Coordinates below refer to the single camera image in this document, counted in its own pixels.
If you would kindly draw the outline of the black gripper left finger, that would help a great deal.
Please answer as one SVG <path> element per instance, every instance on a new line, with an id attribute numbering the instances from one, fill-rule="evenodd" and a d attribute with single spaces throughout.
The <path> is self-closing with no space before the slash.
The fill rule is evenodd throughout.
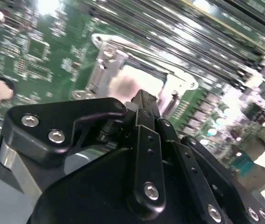
<path id="1" fill-rule="evenodd" d="M 112 151 L 161 146 L 148 94 L 138 91 L 130 107 L 97 98 L 9 109 L 0 136 L 0 178 L 36 206 L 52 184 Z"/>

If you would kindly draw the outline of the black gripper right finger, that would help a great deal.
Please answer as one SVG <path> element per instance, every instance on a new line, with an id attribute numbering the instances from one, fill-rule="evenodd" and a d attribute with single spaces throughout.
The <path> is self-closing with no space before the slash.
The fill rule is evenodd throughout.
<path id="1" fill-rule="evenodd" d="M 265 224 L 265 206 L 256 199 L 201 143 L 180 140 L 173 126 L 160 117 L 156 97 L 148 94 L 153 113 L 174 168 L 188 190 L 197 224 Z"/>

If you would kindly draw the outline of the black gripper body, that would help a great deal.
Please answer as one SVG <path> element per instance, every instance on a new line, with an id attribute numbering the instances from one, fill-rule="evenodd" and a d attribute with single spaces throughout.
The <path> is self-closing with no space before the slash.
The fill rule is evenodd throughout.
<path id="1" fill-rule="evenodd" d="M 161 146 L 112 151 L 52 184 L 31 224 L 195 224 L 182 177 Z"/>

